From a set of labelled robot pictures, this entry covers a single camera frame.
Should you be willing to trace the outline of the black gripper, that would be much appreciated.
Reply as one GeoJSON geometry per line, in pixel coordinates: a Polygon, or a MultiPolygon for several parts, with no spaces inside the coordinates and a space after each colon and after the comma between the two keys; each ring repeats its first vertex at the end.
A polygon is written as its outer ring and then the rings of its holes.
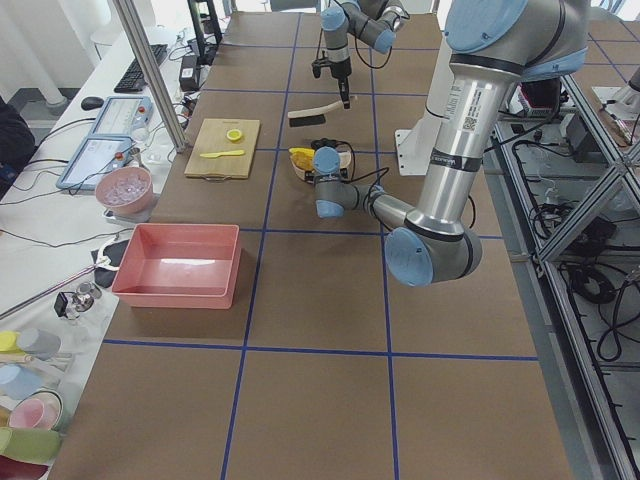
{"type": "Polygon", "coordinates": [[[344,109],[351,108],[351,97],[349,89],[349,76],[351,75],[351,61],[343,60],[333,63],[333,78],[337,80],[339,94],[344,109]]]}

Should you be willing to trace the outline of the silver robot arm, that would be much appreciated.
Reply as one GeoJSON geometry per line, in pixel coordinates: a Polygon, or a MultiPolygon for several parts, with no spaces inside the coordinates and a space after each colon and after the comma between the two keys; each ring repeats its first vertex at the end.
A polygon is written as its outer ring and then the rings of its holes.
{"type": "Polygon", "coordinates": [[[332,1],[321,11],[320,25],[325,49],[312,62],[319,78],[328,68],[338,83],[342,105],[351,106],[349,76],[352,73],[348,36],[353,36],[381,54],[389,54],[396,33],[410,19],[401,1],[332,1]]]}
{"type": "Polygon", "coordinates": [[[514,84],[584,64],[589,9],[587,1],[453,2],[444,29],[453,82],[417,205],[344,181],[337,151],[321,147],[313,158],[318,216],[361,208],[387,225],[386,264],[405,285],[472,273],[482,245],[461,216],[499,110],[514,84]]]}

